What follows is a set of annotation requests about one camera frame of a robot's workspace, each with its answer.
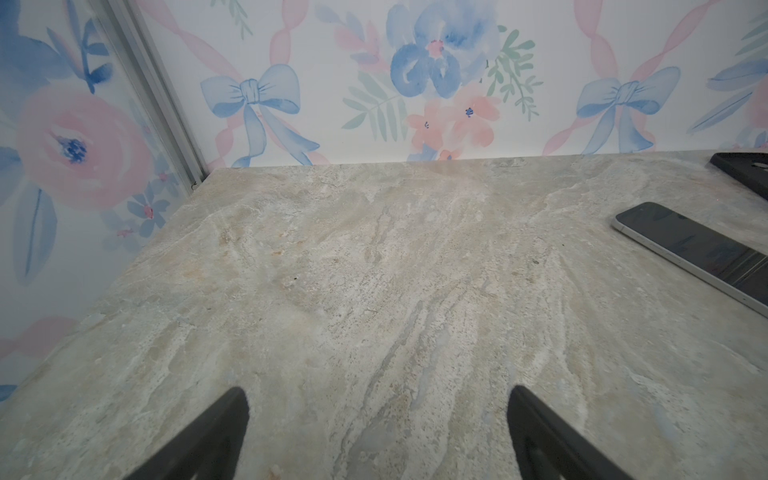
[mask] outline green leaf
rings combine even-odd
[[[768,43],[768,33],[766,33],[762,37],[758,38],[757,40],[753,41],[749,45],[745,46],[744,48],[742,48],[741,50],[736,52],[736,55],[741,55],[742,53],[747,53],[748,51],[752,51],[755,48],[762,47],[766,43]]]
[[[392,140],[397,141],[397,118],[395,117],[395,109],[392,107],[391,101],[386,104],[386,116],[389,119],[389,133],[392,134]]]
[[[382,100],[387,99],[386,93],[384,93],[384,90],[382,90],[382,88],[379,86],[379,84],[376,83],[376,80],[374,80],[372,76],[365,73],[364,71],[361,71],[358,73],[357,79],[360,80],[360,83],[362,83],[362,86],[366,88],[368,93],[374,97],[381,98]]]
[[[763,33],[764,31],[768,31],[768,22],[765,22],[762,25],[758,25],[750,33],[744,35],[742,40],[747,40],[749,37],[754,37],[755,35]]]
[[[509,35],[507,35],[507,39],[504,42],[504,46],[502,47],[502,50],[505,48],[511,47],[513,43],[515,43],[515,40],[518,39],[518,35],[520,35],[520,31],[516,28],[515,30],[512,30],[509,32]]]
[[[379,108],[379,111],[376,114],[378,115],[377,120],[379,121],[379,131],[382,132],[382,138],[384,141],[386,141],[386,120],[384,119],[382,109]]]
[[[512,75],[512,67],[509,64],[509,58],[505,57],[504,55],[502,55],[498,59],[501,61],[502,67],[504,68],[504,70],[511,76]]]
[[[397,109],[400,113],[400,131],[402,133],[402,139],[406,139],[408,134],[408,125],[406,125],[406,117],[408,117],[408,111],[406,110],[406,103],[402,101],[402,98],[397,99]]]
[[[348,98],[344,98],[342,101],[346,104],[347,107],[352,107],[355,110],[360,110],[360,111],[368,111],[368,108],[365,105],[357,101],[349,100]]]
[[[359,127],[362,121],[366,119],[366,115],[367,113],[364,113],[354,117],[352,120],[346,122],[342,128],[345,130],[352,130],[353,128]]]
[[[747,58],[744,58],[742,61],[752,61],[752,60],[757,60],[758,58],[765,58],[765,57],[768,57],[768,47],[764,48],[763,50],[758,50],[752,53],[752,55],[750,55]]]
[[[375,141],[379,137],[379,131],[376,130],[376,116],[372,111],[368,112],[368,120],[371,123],[371,132],[373,132],[373,140]]]
[[[764,20],[765,18],[768,18],[768,10],[764,11],[760,15],[750,20],[750,23],[759,22],[760,20]]]
[[[355,95],[357,98],[359,98],[362,101],[367,101],[370,104],[378,105],[379,101],[376,100],[374,97],[371,97],[366,92],[360,90],[357,87],[349,87],[349,93]]]

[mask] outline wall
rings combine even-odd
[[[766,144],[762,0],[137,3],[211,169]]]
[[[84,2],[0,2],[0,402],[187,196]]]

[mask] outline stone countertop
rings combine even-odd
[[[238,478],[518,478],[522,383],[637,479],[762,478],[768,319],[610,227],[768,252],[709,155],[217,170],[7,401],[0,477],[121,478],[239,385]]]

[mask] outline smartphone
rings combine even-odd
[[[611,224],[672,263],[768,317],[768,257],[653,202]]]

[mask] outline phone case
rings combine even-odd
[[[720,152],[710,163],[768,200],[768,154]]]

